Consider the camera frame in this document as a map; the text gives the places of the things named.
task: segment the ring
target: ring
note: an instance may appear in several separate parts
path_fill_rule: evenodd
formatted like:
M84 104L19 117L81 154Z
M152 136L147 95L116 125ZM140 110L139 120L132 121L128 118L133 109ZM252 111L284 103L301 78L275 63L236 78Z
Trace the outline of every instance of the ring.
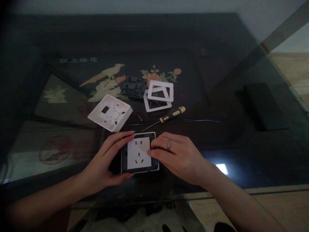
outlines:
M168 145L167 145L167 150L168 150L168 151L170 151L171 143L172 143L172 140L169 140L169 141L168 141Z

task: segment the painted bird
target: painted bird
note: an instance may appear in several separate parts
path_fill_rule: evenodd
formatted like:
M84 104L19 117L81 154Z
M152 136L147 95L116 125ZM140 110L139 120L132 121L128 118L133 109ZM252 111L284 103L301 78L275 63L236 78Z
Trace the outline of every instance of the painted bird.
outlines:
M108 76L108 82L110 81L110 78L113 77L113 79L115 78L114 75L116 75L119 71L120 71L120 68L125 66L124 64L115 64L115 67L112 67L112 68L108 68L108 69L105 69L103 70L100 74L98 75L95 75L94 77L90 78L88 81L82 83L80 85L80 87L86 85L86 84L89 84L89 83L95 83L96 81L98 80L101 80L102 78Z

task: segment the yellow screwdriver handle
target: yellow screwdriver handle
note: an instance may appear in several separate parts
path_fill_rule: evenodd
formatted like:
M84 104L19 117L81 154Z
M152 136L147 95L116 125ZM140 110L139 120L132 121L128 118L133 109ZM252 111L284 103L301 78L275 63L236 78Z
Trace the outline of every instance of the yellow screwdriver handle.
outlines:
M169 112L167 115L163 116L160 118L160 122L164 123L167 120L170 120L172 118L176 118L179 115L181 115L183 112L185 112L186 108L184 106L178 107L174 110L172 110L171 112Z

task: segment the wrist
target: wrist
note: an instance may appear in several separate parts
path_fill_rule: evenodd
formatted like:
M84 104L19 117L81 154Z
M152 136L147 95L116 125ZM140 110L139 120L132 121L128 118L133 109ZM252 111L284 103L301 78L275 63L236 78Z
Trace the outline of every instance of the wrist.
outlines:
M76 201L79 201L88 196L86 189L80 179L80 173L69 178L72 186L72 194Z
M220 169L216 165L208 162L207 160L205 161L207 163L205 165L206 174L200 186L209 192L211 191L211 189L215 187L221 176L224 174L220 171Z

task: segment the flower painting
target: flower painting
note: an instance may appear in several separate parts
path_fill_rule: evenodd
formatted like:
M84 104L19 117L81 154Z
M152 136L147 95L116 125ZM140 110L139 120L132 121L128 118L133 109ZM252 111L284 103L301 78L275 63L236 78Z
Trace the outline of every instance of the flower painting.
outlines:
M141 70L142 74L143 74L143 78L147 79L147 87L149 88L150 85L150 81L154 80L154 81L163 81L163 82L168 82L168 80L170 79L172 82L177 83L176 78L177 75L181 74L181 69L176 68L174 69L173 72L168 72L169 74L171 74L170 76L166 77L165 73L161 73L160 76L158 75L159 73L159 69L156 68L155 65L152 66L153 69L150 70L150 72L148 72L148 70Z
M162 72L161 74L159 74L160 70L155 65L153 65L150 72L148 70L141 70L141 73L143 75L142 78L147 79L147 87L149 88L151 80L163 81L163 82L168 82L169 80L171 80L171 82L177 83L176 79L178 75L181 74L181 69L175 68L173 71L167 72L169 75L166 76L165 72ZM123 75L123 76L116 77L116 78L112 75L110 76L111 78L108 76L107 79L100 82L96 86L96 91L91 92L90 94L91 98L88 100L89 102L99 102L106 96L106 94L109 94L116 98L121 98L123 100L127 100L127 101L129 100L127 96L120 96L121 89L119 85L121 82L126 80L126 76Z

